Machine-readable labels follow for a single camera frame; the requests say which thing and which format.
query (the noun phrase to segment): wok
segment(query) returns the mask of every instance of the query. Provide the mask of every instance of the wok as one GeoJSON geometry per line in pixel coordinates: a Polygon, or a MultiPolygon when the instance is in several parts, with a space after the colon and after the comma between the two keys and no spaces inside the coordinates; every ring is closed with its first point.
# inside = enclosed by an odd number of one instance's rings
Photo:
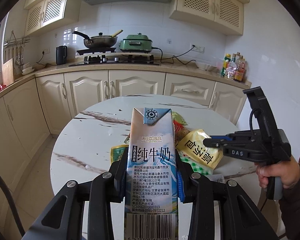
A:
{"type": "Polygon", "coordinates": [[[87,34],[73,31],[72,34],[77,34],[84,38],[83,43],[88,49],[92,48],[110,48],[117,42],[117,35],[122,33],[123,30],[119,30],[113,35],[102,35],[99,33],[99,36],[89,37],[87,34]]]}

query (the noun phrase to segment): wall outlet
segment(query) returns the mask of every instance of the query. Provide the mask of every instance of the wall outlet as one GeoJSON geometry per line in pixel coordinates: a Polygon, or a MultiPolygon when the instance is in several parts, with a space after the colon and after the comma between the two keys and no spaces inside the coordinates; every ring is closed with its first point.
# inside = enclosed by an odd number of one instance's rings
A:
{"type": "Polygon", "coordinates": [[[195,51],[195,52],[199,52],[199,53],[204,53],[204,46],[190,44],[190,49],[193,47],[193,45],[194,45],[194,48],[191,51],[195,51]]]}
{"type": "Polygon", "coordinates": [[[50,47],[43,50],[45,54],[50,53],[50,47]]]}

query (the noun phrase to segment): green electric cooker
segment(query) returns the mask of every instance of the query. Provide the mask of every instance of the green electric cooker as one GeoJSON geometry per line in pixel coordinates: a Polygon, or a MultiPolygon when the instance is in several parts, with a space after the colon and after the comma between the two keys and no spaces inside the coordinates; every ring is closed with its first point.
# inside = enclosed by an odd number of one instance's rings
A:
{"type": "Polygon", "coordinates": [[[143,52],[149,53],[152,51],[152,41],[148,36],[138,33],[137,35],[128,35],[119,44],[122,52],[143,52]]]}

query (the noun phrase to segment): white marble tabletop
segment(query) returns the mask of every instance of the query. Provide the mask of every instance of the white marble tabletop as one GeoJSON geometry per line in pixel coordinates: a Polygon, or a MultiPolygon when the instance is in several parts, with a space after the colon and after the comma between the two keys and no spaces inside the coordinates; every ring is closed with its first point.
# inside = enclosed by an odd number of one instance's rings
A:
{"type": "MultiPolygon", "coordinates": [[[[60,133],[50,163],[50,177],[54,194],[69,180],[78,183],[93,180],[110,168],[110,148],[124,144],[130,132],[134,107],[171,108],[187,122],[189,130],[203,129],[209,135],[225,135],[236,126],[205,106],[176,97],[161,95],[131,95],[109,99],[87,108],[72,119],[60,133]]],[[[223,157],[214,174],[234,179],[258,203],[261,189],[253,163],[223,157]]],[[[83,236],[87,236],[88,203],[85,204],[83,236]]],[[[179,239],[186,239],[189,231],[192,204],[179,205],[179,239]]],[[[111,203],[114,238],[123,240],[124,201],[111,203]]],[[[216,219],[216,239],[219,239],[216,219]]]]}

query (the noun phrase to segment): screw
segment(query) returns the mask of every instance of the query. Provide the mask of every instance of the screw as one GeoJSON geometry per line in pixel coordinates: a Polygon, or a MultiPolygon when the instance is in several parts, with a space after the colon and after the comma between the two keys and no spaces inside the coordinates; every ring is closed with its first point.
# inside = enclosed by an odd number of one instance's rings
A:
{"type": "Polygon", "coordinates": [[[198,172],[194,172],[191,174],[191,177],[194,179],[200,179],[201,178],[201,174],[198,172]]]}
{"type": "Polygon", "coordinates": [[[76,182],[74,180],[68,181],[67,187],[74,187],[76,182]]]}
{"type": "Polygon", "coordinates": [[[229,181],[228,181],[228,184],[229,184],[231,187],[237,186],[237,182],[236,182],[235,180],[233,180],[233,179],[229,180],[229,181]]]}
{"type": "Polygon", "coordinates": [[[109,179],[109,178],[111,178],[111,176],[112,176],[112,174],[110,172],[105,172],[104,174],[102,174],[102,177],[104,179],[109,179]]]}

